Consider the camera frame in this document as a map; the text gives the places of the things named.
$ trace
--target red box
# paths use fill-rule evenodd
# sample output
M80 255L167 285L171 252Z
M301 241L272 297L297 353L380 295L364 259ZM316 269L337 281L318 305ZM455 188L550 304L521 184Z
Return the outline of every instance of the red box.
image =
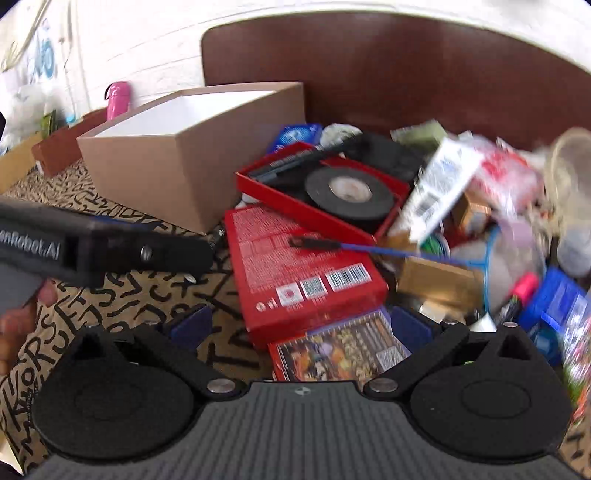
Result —
M292 248L319 236L265 206L229 210L226 229L242 314L257 349L379 307L388 293L369 255Z
M299 151L308 150L310 148L312 148L311 145L308 145L304 142L296 142L294 144L287 145L286 147L279 150L279 152L266 155L255 164L239 172L236 172L238 190L249 194L266 205L271 206L277 212L283 213L289 218L293 218L299 224L305 226L309 230L321 233L326 238L353 244L375 245L376 239L381 238L386 234L394 222L394 219L398 216L402 205L406 201L409 188L404 182L386 175L375 168L368 167L358 161L350 160L349 158L335 156L320 162L326 166L352 167L367 172L377 179L383 181L394 194L396 197L394 208L384 219L378 230L372 235L353 225L348 224L337 217L332 216L327 212L324 212L321 209L318 209L312 205L308 205L300 200L290 197L289 195L285 195L284 193L281 193L248 177L248 173L256 168L262 167L263 165L269 164L275 160L287 157L288 155L292 155Z

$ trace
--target brown wooden headboard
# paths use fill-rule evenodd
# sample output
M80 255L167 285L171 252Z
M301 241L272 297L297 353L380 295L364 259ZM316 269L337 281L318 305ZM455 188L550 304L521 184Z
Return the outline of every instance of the brown wooden headboard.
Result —
M591 75L511 37L377 12L263 17L210 29L206 85L300 80L310 122L387 133L438 119L451 132L549 144L591 129Z

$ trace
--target gray ribbed surface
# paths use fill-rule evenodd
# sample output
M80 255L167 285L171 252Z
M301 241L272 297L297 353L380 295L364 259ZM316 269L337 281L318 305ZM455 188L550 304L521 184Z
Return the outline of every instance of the gray ribbed surface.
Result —
M307 395L296 389L305 386ZM557 459L475 465L425 442L395 404L362 397L352 383L252 384L239 400L207 406L168 451L121 466L79 465L56 456L31 480L198 479L578 479Z

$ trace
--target metal screw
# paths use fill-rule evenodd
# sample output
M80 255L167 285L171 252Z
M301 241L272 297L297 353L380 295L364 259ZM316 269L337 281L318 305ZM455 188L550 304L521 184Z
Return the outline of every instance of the metal screw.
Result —
M139 257L142 259L142 262L150 261L152 258L152 249L148 245L144 245L142 247L142 251L139 253Z
M376 393L392 393L398 388L398 382L391 378L374 378L369 387Z
M207 389L211 393L224 394L230 393L236 389L236 384L229 378L216 378L207 384Z

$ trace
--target brown fabric with black letters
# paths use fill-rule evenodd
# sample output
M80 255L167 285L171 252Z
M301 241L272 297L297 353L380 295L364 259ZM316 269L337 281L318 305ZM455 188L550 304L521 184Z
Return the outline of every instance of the brown fabric with black letters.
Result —
M53 179L33 171L7 195L141 223L172 235L194 235L98 196L82 161ZM182 275L134 271L107 275L103 288L78 288L57 281L57 291L57 304L39 308L37 330L29 335L18 364L0 384L0 426L25 472L47 456L31 425L31 400L82 325L100 323L117 331L144 321L166 322L205 302L214 312L213 332L200 345L197 357L245 381L271 375L248 342L227 251L217 254L214 266L197 285Z

